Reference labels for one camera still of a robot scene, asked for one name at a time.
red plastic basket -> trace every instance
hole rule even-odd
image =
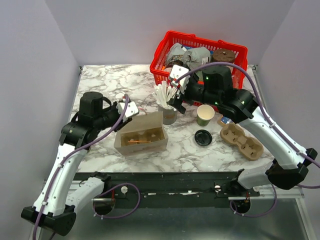
[[[164,39],[160,42],[154,53],[154,59],[150,65],[150,72],[154,75],[155,84],[160,84],[163,80],[169,82],[169,72],[162,71],[165,64],[167,53],[173,44],[180,43],[184,46],[198,48],[206,47],[210,51],[216,49],[228,49],[235,53],[234,64],[247,70],[248,60],[247,54],[248,49],[245,46],[236,45],[233,43],[225,42],[222,40],[212,41],[200,37],[196,37],[195,34],[186,34],[177,31],[168,31]],[[241,89],[243,86],[245,75],[237,69],[232,71],[233,87]],[[194,105],[199,106],[201,103],[196,102]]]

green cup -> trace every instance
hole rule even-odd
[[[210,120],[215,116],[215,110],[210,105],[201,105],[196,110],[196,123],[201,126],[207,126]]]

white marble table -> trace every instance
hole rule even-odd
[[[252,69],[249,75],[254,78]],[[72,115],[79,109],[83,93],[96,91],[111,101],[120,99],[124,93],[140,107],[140,114],[157,111],[152,97],[155,85],[149,65],[94,65],[85,66],[79,82]],[[243,88],[252,92],[247,79]],[[216,114],[210,124],[200,127],[196,123],[196,107],[188,106],[185,115],[178,113],[177,121],[164,126],[168,134],[167,150],[123,157],[114,149],[115,133],[92,146],[84,158],[78,172],[205,172],[237,171],[251,169],[273,160],[267,149],[260,159],[248,161],[236,146],[230,146],[220,137],[222,127],[217,123],[220,114]],[[208,147],[200,147],[194,141],[194,134],[199,129],[208,130],[213,137]]]

gray floor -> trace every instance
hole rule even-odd
[[[250,213],[268,210],[273,200],[255,200]],[[113,214],[124,213],[118,210]],[[77,216],[72,231],[54,240],[306,240],[294,199],[280,199],[267,216],[247,218],[226,208],[138,209],[123,219],[93,217],[87,205]],[[41,239],[47,240],[45,232]]]

gray cloth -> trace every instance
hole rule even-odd
[[[166,55],[165,66],[167,66],[172,60],[181,60],[182,56],[187,49],[184,48],[180,43],[175,43],[170,48],[169,52]]]
[[[201,65],[209,63],[210,58],[210,51],[202,46],[188,49],[183,54],[182,62],[192,70],[200,67]]]

